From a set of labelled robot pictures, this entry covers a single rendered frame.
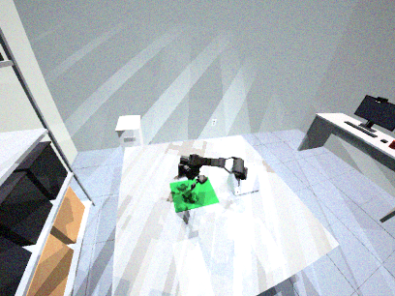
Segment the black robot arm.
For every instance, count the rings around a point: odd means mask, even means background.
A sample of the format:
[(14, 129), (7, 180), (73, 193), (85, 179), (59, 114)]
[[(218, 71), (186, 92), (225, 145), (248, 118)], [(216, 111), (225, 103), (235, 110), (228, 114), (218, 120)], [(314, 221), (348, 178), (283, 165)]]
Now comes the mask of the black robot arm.
[[(229, 159), (233, 159), (233, 165), (232, 165), (232, 172), (230, 172), (227, 168), (226, 168), (226, 161)], [(233, 174), (234, 177), (241, 179), (241, 180), (247, 180), (248, 177), (248, 167), (244, 166), (244, 160), (242, 160), (241, 158), (237, 158), (237, 157), (230, 157), (230, 158), (219, 158), (219, 159), (215, 159), (215, 158), (204, 158), (201, 157), (200, 155), (197, 154), (191, 154), (189, 157), (187, 156), (182, 156), (180, 157), (180, 164), (185, 164), (187, 165), (189, 168), (194, 168), (194, 169), (198, 169), (204, 165), (207, 166), (217, 166), (219, 168), (223, 168), (226, 172)], [(185, 173), (185, 177), (189, 180), (189, 181), (193, 181), (196, 179), (197, 177), (197, 172), (192, 171), (191, 169), (188, 170)]]

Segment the green circuit board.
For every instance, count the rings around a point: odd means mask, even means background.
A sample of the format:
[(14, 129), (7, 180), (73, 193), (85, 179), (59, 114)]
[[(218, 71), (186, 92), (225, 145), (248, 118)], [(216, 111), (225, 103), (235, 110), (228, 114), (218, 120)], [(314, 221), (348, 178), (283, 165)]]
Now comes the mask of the green circuit board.
[[(193, 183), (196, 183), (196, 179), (169, 183), (176, 213), (219, 203), (219, 198), (209, 179), (203, 185), (197, 183), (194, 189), (191, 188)], [(180, 190), (181, 188), (182, 190)]]

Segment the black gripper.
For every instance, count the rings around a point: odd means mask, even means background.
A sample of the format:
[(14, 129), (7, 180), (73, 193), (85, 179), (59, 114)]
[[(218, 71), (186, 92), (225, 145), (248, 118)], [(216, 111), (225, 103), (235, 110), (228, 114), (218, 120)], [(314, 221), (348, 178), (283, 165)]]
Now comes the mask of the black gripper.
[(204, 176), (204, 175), (200, 175), (200, 169), (201, 169), (201, 167), (200, 168), (198, 168), (198, 169), (194, 169), (194, 168), (189, 168), (187, 165), (184, 165), (183, 166), (183, 170), (185, 171), (185, 172), (187, 172), (188, 170), (192, 170), (192, 171), (194, 171), (194, 172), (197, 172), (197, 179), (196, 179), (196, 184), (197, 183), (200, 183), (201, 185), (203, 185), (205, 182), (207, 182), (207, 180), (208, 180), (208, 178), (206, 177), (206, 176)]

